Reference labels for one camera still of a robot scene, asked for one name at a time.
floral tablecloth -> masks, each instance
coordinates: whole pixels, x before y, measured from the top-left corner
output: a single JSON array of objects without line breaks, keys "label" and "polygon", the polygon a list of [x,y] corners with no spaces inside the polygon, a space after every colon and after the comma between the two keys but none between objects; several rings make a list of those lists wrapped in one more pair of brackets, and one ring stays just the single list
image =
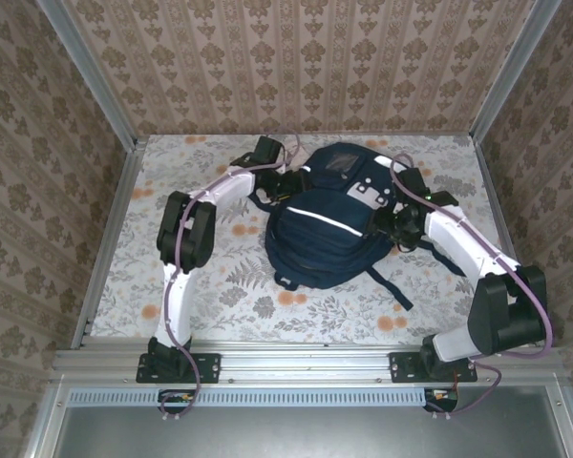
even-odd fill
[{"label": "floral tablecloth", "polygon": [[[155,240],[175,190],[200,189],[255,135],[155,135],[149,139],[93,336],[150,337],[159,320],[162,266]],[[278,138],[287,141],[287,136]],[[467,136],[302,135],[307,152],[336,141],[414,158],[432,190],[445,189],[477,228],[498,243],[473,144]],[[276,285],[263,247],[266,214],[248,199],[220,214],[213,258],[203,268],[192,311],[194,338],[227,341],[419,344],[466,321],[473,290],[424,250],[392,252],[375,268],[414,303],[407,312],[367,274],[330,290]]]}]

backpack pocket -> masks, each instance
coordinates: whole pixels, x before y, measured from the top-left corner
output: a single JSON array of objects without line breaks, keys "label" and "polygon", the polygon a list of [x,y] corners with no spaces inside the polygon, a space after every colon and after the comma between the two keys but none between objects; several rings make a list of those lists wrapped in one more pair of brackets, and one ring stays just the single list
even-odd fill
[{"label": "backpack pocket", "polygon": [[316,188],[344,190],[367,160],[365,148],[349,143],[336,143],[317,150],[302,167]]}]

backpack strap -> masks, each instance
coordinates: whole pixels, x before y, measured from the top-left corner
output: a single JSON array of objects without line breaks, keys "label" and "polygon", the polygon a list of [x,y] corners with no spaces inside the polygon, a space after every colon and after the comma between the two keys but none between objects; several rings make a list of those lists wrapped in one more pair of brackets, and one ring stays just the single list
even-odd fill
[{"label": "backpack strap", "polygon": [[435,245],[433,245],[431,242],[426,240],[421,240],[418,242],[417,247],[422,248],[423,250],[429,250],[433,255],[433,257],[439,262],[441,262],[443,265],[448,267],[448,270],[453,274],[458,275],[460,277],[465,276],[465,273],[460,269],[460,267],[454,264],[450,258],[439,253],[437,251],[437,248],[435,248]]},{"label": "backpack strap", "polygon": [[370,267],[369,269],[367,269],[366,272],[369,274],[369,276],[374,281],[380,283],[386,289],[391,291],[394,298],[401,304],[401,306],[403,308],[405,308],[408,311],[412,310],[412,307],[414,307],[414,304],[411,303],[410,300],[405,297],[405,295],[401,292],[401,290],[398,288],[398,286],[396,286],[393,282],[388,281],[384,277],[382,277],[380,275],[380,273],[377,270],[375,270],[373,267]]},{"label": "backpack strap", "polygon": [[252,193],[250,196],[248,196],[248,198],[252,203],[255,204],[255,207],[257,207],[262,212],[270,213],[275,207],[275,205],[272,205],[271,203],[261,202],[261,199],[259,196],[257,196],[257,193]]},{"label": "backpack strap", "polygon": [[280,284],[286,291],[296,291],[299,288],[299,283],[287,280],[282,274],[276,272],[274,274],[274,281],[276,284]]}]

cable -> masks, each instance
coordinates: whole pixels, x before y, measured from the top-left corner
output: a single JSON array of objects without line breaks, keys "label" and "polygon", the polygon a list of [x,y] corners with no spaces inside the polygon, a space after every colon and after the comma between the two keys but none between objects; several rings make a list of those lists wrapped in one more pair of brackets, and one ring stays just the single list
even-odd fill
[{"label": "cable", "polygon": [[301,145],[302,145],[301,138],[299,137],[299,134],[297,134],[295,131],[292,131],[292,132],[295,135],[295,138],[297,140],[297,149],[295,150],[295,152],[292,155],[286,156],[285,161],[273,163],[273,164],[257,165],[254,167],[249,167],[246,169],[240,169],[240,170],[236,170],[234,172],[227,173],[226,175],[219,177],[216,181],[210,183],[205,189],[201,190],[196,195],[194,195],[191,198],[191,200],[189,200],[189,203],[187,204],[187,206],[184,208],[184,211],[182,212],[182,217],[180,218],[180,224],[179,224],[179,231],[178,231],[177,237],[176,237],[176,245],[175,245],[176,249],[174,251],[174,264],[176,265],[176,269],[174,270],[174,273],[170,277],[170,280],[168,281],[168,284],[165,288],[165,294],[163,295],[163,317],[164,317],[164,321],[165,321],[165,330],[168,334],[168,337],[172,341],[172,344],[174,344],[174,346],[180,351],[180,353],[182,353],[185,356],[187,361],[191,364],[191,367],[193,367],[193,372],[195,374],[196,387],[195,387],[195,392],[193,393],[193,396],[192,396],[191,400],[189,401],[188,406],[185,407],[178,414],[171,414],[165,410],[165,400],[167,398],[164,397],[161,400],[161,405],[159,406],[159,410],[163,414],[163,418],[172,417],[172,418],[178,419],[180,416],[186,414],[191,409],[191,407],[193,407],[195,402],[197,401],[198,395],[200,394],[200,390],[202,389],[200,369],[198,368],[198,365],[195,363],[193,356],[191,356],[191,353],[184,346],[182,346],[179,343],[179,341],[176,339],[176,336],[174,335],[172,328],[170,327],[170,315],[169,315],[169,312],[170,312],[170,310],[169,310],[169,308],[170,308],[170,306],[169,306],[170,291],[172,291],[172,285],[176,281],[176,278],[182,269],[181,264],[180,264],[180,244],[182,243],[182,236],[184,234],[184,226],[185,226],[185,223],[187,222],[187,219],[189,218],[189,214],[191,213],[193,205],[198,200],[203,198],[204,196],[207,196],[208,194],[210,194],[210,192],[213,189],[215,189],[217,186],[219,186],[221,183],[223,183],[224,181],[226,181],[228,179],[236,177],[237,175],[241,175],[241,174],[245,174],[245,173],[249,173],[249,172],[255,172],[257,170],[263,170],[263,169],[279,169],[280,167],[282,167],[284,165],[288,166],[290,161],[299,153],[299,150],[301,149]]},{"label": "cable", "polygon": [[453,410],[452,412],[446,412],[440,406],[438,406],[434,403],[430,403],[429,401],[427,401],[427,406],[431,406],[432,408],[437,410],[438,414],[444,415],[446,418],[450,418],[453,415],[459,415],[461,413],[465,413],[468,410],[471,410],[475,406],[478,406],[488,396],[490,396],[491,393],[495,390],[495,388],[497,386],[499,386],[500,381],[503,378],[503,374],[501,374],[500,370],[498,370],[496,367],[492,367],[491,365],[482,364],[482,363],[479,363],[477,361],[473,361],[473,363],[474,363],[474,365],[476,365],[482,369],[492,370],[493,372],[495,372],[497,374],[497,379],[493,382],[493,384],[490,385],[475,401],[473,401],[472,403],[470,403],[469,405],[467,405],[465,407],[457,408],[456,410]]},{"label": "cable", "polygon": [[452,385],[452,390],[456,392],[456,395],[458,396],[458,374],[455,372],[455,383]]},{"label": "cable", "polygon": [[500,256],[502,255],[502,253],[495,251],[495,247],[493,247],[491,244],[487,243],[483,238],[481,238],[471,225],[469,225],[466,221],[461,221],[458,216],[456,216],[449,210],[446,210],[445,208],[440,207],[439,205],[435,205],[434,203],[424,198],[421,198],[420,196],[417,196],[408,188],[406,188],[401,181],[399,181],[399,179],[396,176],[396,171],[394,170],[394,164],[395,161],[400,157],[406,158],[409,160],[411,164],[414,164],[414,160],[412,159],[412,157],[405,153],[400,153],[397,156],[395,156],[394,161],[391,163],[391,178],[393,179],[394,184],[409,198],[412,198],[416,202],[422,203],[423,205],[426,205],[427,207],[434,209],[435,211],[447,216],[448,218],[458,223],[460,227],[462,227],[477,242],[477,244],[479,244],[479,246],[481,246],[484,249],[484,251],[486,251],[486,253],[488,253],[500,267],[502,267],[502,269],[512,278],[512,280],[516,283],[516,285],[524,292],[524,294],[526,294],[531,303],[535,305],[535,308],[537,309],[541,317],[541,321],[543,322],[543,327],[545,328],[545,343],[541,351],[531,354],[523,354],[517,351],[503,351],[502,354],[505,356],[512,356],[514,358],[522,358],[525,360],[543,358],[552,348],[553,332],[552,332],[552,324],[550,323],[549,317],[547,316],[547,313],[543,309],[543,306],[541,305],[539,299],[537,299],[537,297],[531,291],[528,285],[509,267],[509,265],[507,265],[507,263],[504,260],[501,259]]}]

reflective stripe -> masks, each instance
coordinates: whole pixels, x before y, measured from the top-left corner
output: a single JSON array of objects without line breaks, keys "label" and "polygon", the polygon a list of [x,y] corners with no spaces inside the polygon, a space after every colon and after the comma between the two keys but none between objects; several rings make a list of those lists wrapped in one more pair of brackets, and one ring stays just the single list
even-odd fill
[{"label": "reflective stripe", "polygon": [[[393,163],[393,160],[390,157],[386,157],[386,156],[376,156],[373,159],[373,161],[377,162],[380,165],[383,165],[384,167],[386,167],[388,169],[391,168],[391,164]],[[399,161],[394,162],[394,170],[396,172],[401,172],[405,169],[406,169],[405,165],[403,165],[401,162],[399,162]]]},{"label": "reflective stripe", "polygon": [[293,213],[297,213],[299,215],[305,215],[306,217],[320,219],[321,221],[326,222],[327,224],[330,224],[331,226],[335,226],[335,227],[339,227],[340,229],[344,229],[344,230],[350,232],[351,234],[354,234],[357,237],[363,237],[362,233],[360,233],[356,229],[352,229],[350,226],[347,226],[346,224],[343,224],[339,221],[334,221],[333,219],[329,219],[329,218],[324,217],[322,215],[317,215],[316,213],[307,212],[306,210],[300,210],[299,208],[287,207],[286,209],[293,212]]}]

